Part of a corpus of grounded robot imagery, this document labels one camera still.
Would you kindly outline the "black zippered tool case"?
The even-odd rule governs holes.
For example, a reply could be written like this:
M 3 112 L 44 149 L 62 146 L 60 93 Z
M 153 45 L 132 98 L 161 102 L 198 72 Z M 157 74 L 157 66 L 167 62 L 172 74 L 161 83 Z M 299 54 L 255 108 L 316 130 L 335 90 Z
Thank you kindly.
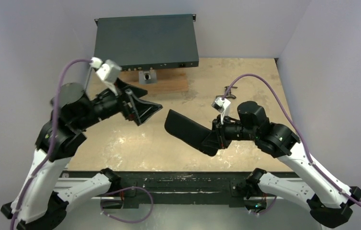
M 172 136 L 208 156 L 215 156 L 217 149 L 203 145 L 203 141 L 211 134 L 211 130 L 169 109 L 164 124 L 165 130 Z

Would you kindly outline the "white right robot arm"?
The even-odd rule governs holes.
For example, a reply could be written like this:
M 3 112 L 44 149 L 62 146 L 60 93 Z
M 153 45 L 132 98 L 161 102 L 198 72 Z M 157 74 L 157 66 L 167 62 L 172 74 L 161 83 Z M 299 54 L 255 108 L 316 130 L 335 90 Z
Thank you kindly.
M 289 127 L 270 122 L 264 108 L 256 102 L 241 103 L 239 119 L 228 115 L 230 104 L 220 97 L 212 103 L 219 115 L 203 141 L 211 154 L 226 149 L 233 140 L 253 141 L 258 149 L 288 166 L 302 179 L 302 183 L 290 182 L 256 168 L 240 190 L 245 191 L 247 197 L 259 193 L 279 196 L 303 207 L 318 223 L 331 229 L 347 223 L 353 213 L 351 206 L 361 199 L 361 189 L 344 184 L 313 160 L 305 152 L 304 142 Z

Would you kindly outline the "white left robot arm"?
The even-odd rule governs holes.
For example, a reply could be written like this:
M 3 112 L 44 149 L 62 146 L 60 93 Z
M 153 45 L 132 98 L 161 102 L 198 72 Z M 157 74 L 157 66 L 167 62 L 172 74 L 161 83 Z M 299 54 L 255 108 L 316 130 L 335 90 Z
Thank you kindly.
M 147 91 L 116 80 L 90 99 L 82 85 L 67 83 L 51 100 L 50 120 L 35 142 L 34 159 L 16 199 L 2 205 L 1 213 L 11 220 L 12 230 L 52 230 L 67 213 L 98 196 L 123 196 L 121 177 L 112 169 L 101 169 L 92 178 L 58 192 L 55 185 L 86 140 L 85 131 L 114 115 L 140 126 L 162 109 L 143 100 Z

